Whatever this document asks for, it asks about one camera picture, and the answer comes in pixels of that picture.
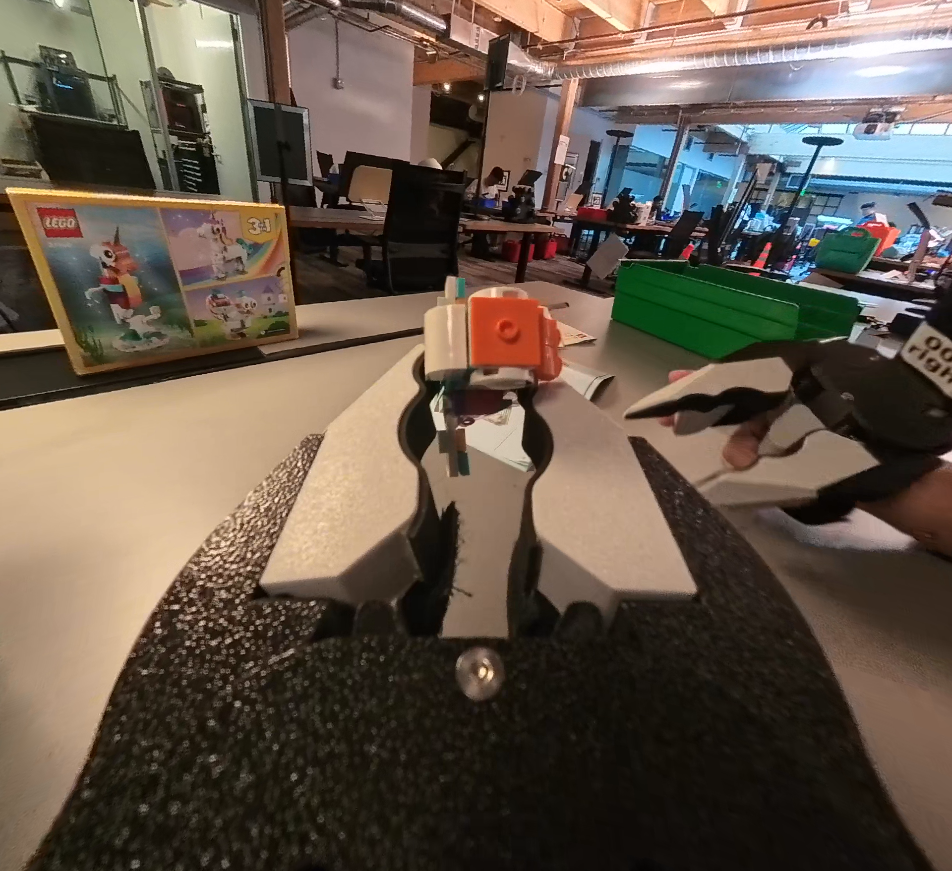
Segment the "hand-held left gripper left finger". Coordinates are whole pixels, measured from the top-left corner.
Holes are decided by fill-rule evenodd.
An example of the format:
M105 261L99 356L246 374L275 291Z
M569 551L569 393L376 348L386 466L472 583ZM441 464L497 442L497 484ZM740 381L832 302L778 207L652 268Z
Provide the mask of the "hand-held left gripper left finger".
M328 426L260 579L270 596L394 602L422 579L413 548L429 487L408 442L430 419L409 352Z

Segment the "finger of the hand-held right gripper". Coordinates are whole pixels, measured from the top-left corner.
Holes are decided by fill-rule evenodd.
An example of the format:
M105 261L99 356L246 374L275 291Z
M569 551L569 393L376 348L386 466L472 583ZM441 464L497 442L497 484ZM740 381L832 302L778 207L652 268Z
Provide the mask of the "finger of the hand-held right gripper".
M677 402L671 419L677 434L709 427L733 427L723 457L782 457L801 449L823 422L796 398L779 391L727 389L716 395L691 395Z
M689 371L641 398L625 418L674 417L684 412L716 416L716 421L743 422L784 402L793 370L779 357L714 363Z

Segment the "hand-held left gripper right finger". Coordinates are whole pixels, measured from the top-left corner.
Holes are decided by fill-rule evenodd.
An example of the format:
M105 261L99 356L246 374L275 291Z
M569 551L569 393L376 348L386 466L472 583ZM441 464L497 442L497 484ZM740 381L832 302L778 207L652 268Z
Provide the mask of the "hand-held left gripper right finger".
M565 381L521 397L534 466L521 524L521 593L562 616L588 603L690 601L696 582L621 426Z

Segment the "orange lego seahorse figure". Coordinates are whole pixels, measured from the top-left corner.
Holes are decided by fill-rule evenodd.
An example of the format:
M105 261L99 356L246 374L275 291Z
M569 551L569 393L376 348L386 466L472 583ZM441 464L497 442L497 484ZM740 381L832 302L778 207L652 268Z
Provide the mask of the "orange lego seahorse figure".
M470 296L465 289L463 278L446 277L423 318L423 377L450 477L470 474L471 426L511 409L516 396L554 381L563 367L558 323L537 299L518 288Z

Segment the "yellow lego set box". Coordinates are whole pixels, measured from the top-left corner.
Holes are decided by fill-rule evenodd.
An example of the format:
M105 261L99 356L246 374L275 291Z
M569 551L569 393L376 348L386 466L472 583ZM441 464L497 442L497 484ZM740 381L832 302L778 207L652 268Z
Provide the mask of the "yellow lego set box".
M7 195L79 376L299 337L281 206L62 188Z

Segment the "person's right hand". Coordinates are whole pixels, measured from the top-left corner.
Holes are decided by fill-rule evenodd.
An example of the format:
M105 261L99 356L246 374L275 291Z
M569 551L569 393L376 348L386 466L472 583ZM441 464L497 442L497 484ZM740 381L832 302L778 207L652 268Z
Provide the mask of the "person's right hand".
M755 465L761 441L773 424L775 411L762 413L734 428L722 451L722 465L746 470ZM951 467L942 462L899 494L859 504L859 511L912 538L927 552L946 560L951 558Z

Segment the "green plastic bin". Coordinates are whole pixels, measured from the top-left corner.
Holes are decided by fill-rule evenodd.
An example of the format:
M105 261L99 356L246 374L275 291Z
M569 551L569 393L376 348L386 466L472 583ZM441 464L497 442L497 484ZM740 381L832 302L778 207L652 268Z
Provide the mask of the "green plastic bin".
M855 297L684 260L620 264L612 320L710 360L761 342L847 337Z

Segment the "green tote bag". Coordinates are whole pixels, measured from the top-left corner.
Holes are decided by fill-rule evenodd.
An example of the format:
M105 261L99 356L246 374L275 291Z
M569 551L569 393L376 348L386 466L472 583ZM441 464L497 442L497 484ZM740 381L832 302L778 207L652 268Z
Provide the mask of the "green tote bag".
M816 247L815 267L855 275L867 267L880 245L881 239L865 227L827 231Z

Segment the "white sign board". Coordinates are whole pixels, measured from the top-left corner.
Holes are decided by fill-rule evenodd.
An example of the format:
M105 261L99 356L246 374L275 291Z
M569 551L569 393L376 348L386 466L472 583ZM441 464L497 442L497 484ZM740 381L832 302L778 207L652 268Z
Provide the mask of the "white sign board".
M604 281L610 277L627 258L629 246L619 235L613 233L605 237L590 255L584 274L585 285L592 280Z

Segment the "black floor lamp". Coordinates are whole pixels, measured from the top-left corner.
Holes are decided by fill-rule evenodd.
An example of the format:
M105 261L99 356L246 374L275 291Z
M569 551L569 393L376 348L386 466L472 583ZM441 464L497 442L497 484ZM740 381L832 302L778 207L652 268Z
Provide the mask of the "black floor lamp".
M808 185L814 173L815 165L818 162L822 151L824 149L837 148L841 146L843 144L843 139L841 137L832 135L811 135L803 137L803 144L812 147L814 151L803 173L797 194L791 203L788 219L792 217L798 210L799 204L807 191Z
M612 138L612 150L609 155L608 169L605 175L601 207L608 210L623 188L623 178L633 132L623 128L612 128L607 132Z

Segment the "dark wooden table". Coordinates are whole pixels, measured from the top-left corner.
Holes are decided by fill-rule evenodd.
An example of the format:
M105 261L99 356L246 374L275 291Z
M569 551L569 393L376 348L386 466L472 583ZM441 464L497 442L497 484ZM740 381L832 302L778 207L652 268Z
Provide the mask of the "dark wooden table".
M554 225L535 223L535 222L512 222L500 219L461 219L459 223L460 234L473 237L475 235L517 235L520 238L519 254L516 260L514 282L522 284L526 282L527 270L530 262L530 246L537 236L561 236L564 235L560 229Z

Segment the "black mesh office chair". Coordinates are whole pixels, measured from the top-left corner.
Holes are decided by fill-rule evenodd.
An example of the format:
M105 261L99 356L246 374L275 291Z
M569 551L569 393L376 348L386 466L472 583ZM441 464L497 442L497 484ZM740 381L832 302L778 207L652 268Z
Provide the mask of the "black mesh office chair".
M435 292L458 271L466 175L402 163L391 175L378 256L365 249L367 285L388 294Z

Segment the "wooden back office chair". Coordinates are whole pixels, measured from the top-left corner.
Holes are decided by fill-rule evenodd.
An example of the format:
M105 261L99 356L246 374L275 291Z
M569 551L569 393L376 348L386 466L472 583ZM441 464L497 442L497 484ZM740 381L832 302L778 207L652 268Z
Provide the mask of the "wooden back office chair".
M351 205L367 201L387 205L394 170L407 161L362 151L347 151L340 165L339 198Z

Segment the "black easel board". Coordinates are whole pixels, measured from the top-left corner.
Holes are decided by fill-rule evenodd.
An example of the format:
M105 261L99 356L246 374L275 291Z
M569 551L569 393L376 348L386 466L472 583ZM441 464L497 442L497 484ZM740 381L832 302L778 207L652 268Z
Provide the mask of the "black easel board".
M290 206L314 208L308 108L254 98L248 98L246 106L256 181L277 187L279 197L286 186Z

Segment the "black equipment rack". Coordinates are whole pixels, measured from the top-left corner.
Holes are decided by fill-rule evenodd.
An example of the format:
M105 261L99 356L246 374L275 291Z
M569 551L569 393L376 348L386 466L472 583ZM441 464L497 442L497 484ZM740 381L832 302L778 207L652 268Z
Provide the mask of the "black equipment rack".
M179 189L221 194L218 163L201 85L179 81L162 69L158 77Z

